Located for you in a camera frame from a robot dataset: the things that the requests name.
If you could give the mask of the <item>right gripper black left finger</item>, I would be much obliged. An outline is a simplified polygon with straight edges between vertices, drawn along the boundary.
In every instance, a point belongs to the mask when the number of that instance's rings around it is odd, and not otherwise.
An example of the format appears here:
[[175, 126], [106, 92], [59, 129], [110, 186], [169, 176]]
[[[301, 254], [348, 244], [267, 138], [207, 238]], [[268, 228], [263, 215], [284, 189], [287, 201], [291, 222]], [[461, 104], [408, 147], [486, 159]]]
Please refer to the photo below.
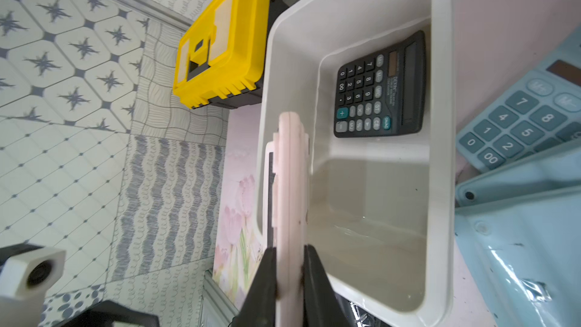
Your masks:
[[277, 251], [267, 248], [233, 327], [273, 327], [277, 298]]

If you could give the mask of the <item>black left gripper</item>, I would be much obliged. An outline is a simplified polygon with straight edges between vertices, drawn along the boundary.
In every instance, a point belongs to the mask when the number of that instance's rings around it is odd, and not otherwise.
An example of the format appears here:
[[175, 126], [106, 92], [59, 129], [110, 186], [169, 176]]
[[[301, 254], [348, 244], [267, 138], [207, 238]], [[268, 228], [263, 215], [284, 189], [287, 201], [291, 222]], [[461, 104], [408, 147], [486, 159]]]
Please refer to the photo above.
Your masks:
[[115, 322], [160, 327], [158, 316], [138, 312], [113, 301], [101, 301], [94, 304], [79, 315], [57, 323], [56, 326], [113, 326]]

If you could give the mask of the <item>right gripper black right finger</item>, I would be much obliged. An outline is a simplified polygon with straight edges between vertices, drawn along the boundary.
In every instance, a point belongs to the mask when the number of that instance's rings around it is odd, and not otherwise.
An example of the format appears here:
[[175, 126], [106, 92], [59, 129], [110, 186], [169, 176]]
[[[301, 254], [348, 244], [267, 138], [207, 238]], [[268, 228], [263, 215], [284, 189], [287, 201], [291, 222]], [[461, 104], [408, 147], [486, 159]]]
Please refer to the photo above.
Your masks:
[[312, 245], [304, 247], [304, 326], [349, 326], [327, 272]]

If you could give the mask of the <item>black calculator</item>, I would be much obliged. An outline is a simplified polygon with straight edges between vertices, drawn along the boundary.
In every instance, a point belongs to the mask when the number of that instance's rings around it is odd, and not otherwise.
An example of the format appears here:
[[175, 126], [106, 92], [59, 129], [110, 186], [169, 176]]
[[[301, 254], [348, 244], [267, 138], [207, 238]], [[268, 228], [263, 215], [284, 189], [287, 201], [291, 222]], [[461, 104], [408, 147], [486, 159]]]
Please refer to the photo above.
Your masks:
[[423, 127], [427, 91], [425, 32], [350, 61], [337, 70], [337, 138], [405, 136]]

